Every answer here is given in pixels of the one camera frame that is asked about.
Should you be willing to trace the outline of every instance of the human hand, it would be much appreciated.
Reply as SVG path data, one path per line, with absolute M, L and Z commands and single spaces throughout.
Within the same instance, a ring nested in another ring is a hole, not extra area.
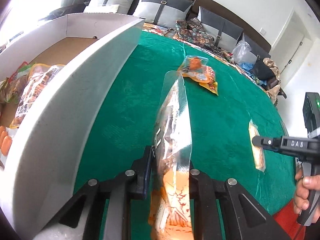
M 320 175 L 302 177 L 302 170 L 300 169 L 294 177 L 298 182 L 296 185 L 296 191 L 294 192 L 293 211 L 296 214 L 301 214 L 302 210 L 306 210 L 309 207 L 309 189 L 320 190 Z M 316 207 L 315 215 L 312 222 L 316 223 L 320 217 L 320 207 Z

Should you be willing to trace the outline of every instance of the red cloth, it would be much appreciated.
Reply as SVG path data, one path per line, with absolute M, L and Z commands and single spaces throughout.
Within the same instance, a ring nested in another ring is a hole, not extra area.
M 287 205 L 285 205 L 278 213 L 274 214 L 273 218 L 293 240 L 300 228 L 300 224 L 297 223 L 298 215 L 296 215 L 293 212 L 293 199 Z M 302 227 L 299 235 L 295 240 L 303 240 L 305 234 L 306 227 Z

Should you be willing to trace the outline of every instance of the black cable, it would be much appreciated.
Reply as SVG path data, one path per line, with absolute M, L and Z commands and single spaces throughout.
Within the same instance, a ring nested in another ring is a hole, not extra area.
M 305 222 L 308 220 L 308 218 L 311 216 L 311 214 L 313 213 L 313 211 L 315 210 L 315 208 L 318 206 L 319 200 L 320 200 L 320 196 L 318 197 L 316 204 L 313 206 L 312 210 L 310 211 L 309 216 L 307 216 L 307 217 L 305 218 L 304 222 L 301 224 L 301 226 L 300 226 L 298 232 L 296 233 L 295 237 L 293 238 L 293 240 L 296 240 L 296 238 L 298 237 L 298 235 L 299 235 L 299 233 L 300 233 L 303 225 L 304 225 Z

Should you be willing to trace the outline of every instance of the snack bag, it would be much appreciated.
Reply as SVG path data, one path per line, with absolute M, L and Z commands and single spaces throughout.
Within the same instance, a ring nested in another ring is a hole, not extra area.
M 209 69 L 206 66 L 208 59 L 198 56 L 186 56 L 178 71 L 183 77 L 190 77 L 200 83 L 210 82 Z
M 5 80 L 0 81 L 0 104 L 5 103 L 6 99 L 6 91 L 9 84 L 9 78 L 6 78 Z
M 209 83 L 198 83 L 200 86 L 206 88 L 207 90 L 211 91 L 212 93 L 218 95 L 218 83 L 216 82 L 216 74 L 214 70 L 208 66 L 209 70 Z
M 188 101 L 183 77 L 177 71 L 165 75 L 165 97 L 154 127 L 156 174 L 149 224 L 152 240 L 193 240 L 189 166 L 192 148 Z
M 7 85 L 4 101 L 6 103 L 14 101 L 15 104 L 18 104 L 27 84 L 28 75 L 20 76 L 18 79 L 11 81 L 10 84 Z
M 257 170 L 264 172 L 266 169 L 266 161 L 264 159 L 263 148 L 254 146 L 252 144 L 252 138 L 255 136 L 260 136 L 258 132 L 258 127 L 255 124 L 253 124 L 252 120 L 250 120 L 249 122 L 249 136 L 254 158 L 254 165 L 256 166 Z
M 18 67 L 18 69 L 11 75 L 11 77 L 9 78 L 9 83 L 11 83 L 12 81 L 20 78 L 23 75 L 28 75 L 29 73 L 29 69 L 32 67 L 32 65 L 28 65 L 27 62 L 23 62 L 20 67 Z
M 16 128 L 20 126 L 23 118 L 41 91 L 63 67 L 64 65 L 48 66 L 45 64 L 34 64 L 31 67 L 28 85 L 25 87 L 22 93 L 15 118 L 12 120 L 10 128 Z

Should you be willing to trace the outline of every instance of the green felt tablecloth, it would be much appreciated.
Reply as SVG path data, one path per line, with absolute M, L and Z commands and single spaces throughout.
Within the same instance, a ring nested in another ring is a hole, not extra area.
M 114 81 L 92 127 L 79 166 L 75 192 L 91 178 L 110 179 L 140 158 L 152 143 L 164 75 L 186 55 L 209 58 L 219 96 L 185 78 L 193 165 L 211 178 L 236 178 L 271 214 L 293 196 L 291 157 L 265 151 L 265 173 L 255 169 L 248 124 L 261 136 L 283 135 L 280 116 L 268 96 L 245 76 L 186 44 L 142 32 L 139 45 Z M 150 239 L 150 201 L 132 203 L 132 240 Z

